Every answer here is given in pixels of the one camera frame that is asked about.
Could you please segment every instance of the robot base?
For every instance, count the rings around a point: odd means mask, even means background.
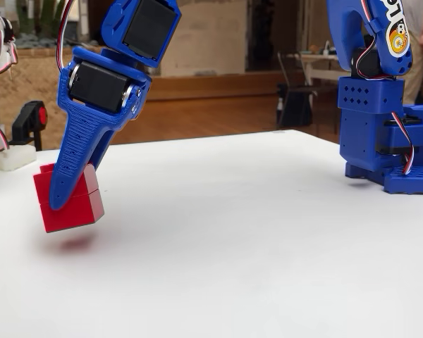
[[[8,151],[0,151],[0,170],[13,171],[36,161],[34,146],[10,146]]]
[[[376,172],[346,163],[345,175],[349,178],[366,178],[384,186],[389,194],[423,194],[423,166],[414,166],[409,175],[403,175],[402,167],[384,168]]]

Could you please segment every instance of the red knob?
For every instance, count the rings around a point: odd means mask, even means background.
[[[43,125],[47,123],[47,110],[44,107],[39,108],[39,121]]]

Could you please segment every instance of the stacked lego bricks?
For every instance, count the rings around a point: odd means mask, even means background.
[[[54,164],[40,167],[34,176],[37,197],[41,207],[45,230],[55,232],[97,222],[104,215],[104,206],[93,165],[85,167],[66,205],[53,210],[49,204],[49,189]]]

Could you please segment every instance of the blue robotic arm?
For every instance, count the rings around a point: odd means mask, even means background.
[[[142,110],[152,80],[135,66],[158,67],[180,17],[175,0],[115,0],[102,23],[109,49],[73,49],[59,77],[58,105],[68,119],[49,188],[53,210],[66,204],[85,166],[97,169],[114,134]]]
[[[338,60],[350,71],[354,52],[364,48],[362,25],[375,38],[385,74],[404,75],[412,67],[410,36],[401,0],[327,0],[329,26]]]
[[[412,67],[401,0],[327,5],[338,60],[351,72],[338,83],[345,175],[382,184],[391,194],[423,194],[423,106],[403,105],[404,81],[396,78]],[[368,48],[362,25],[374,38]]]

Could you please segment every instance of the logo sticker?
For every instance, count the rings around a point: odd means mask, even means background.
[[[381,0],[387,8],[387,19],[390,21],[386,32],[386,40],[390,54],[400,58],[406,54],[410,46],[409,31],[403,13],[401,0]]]

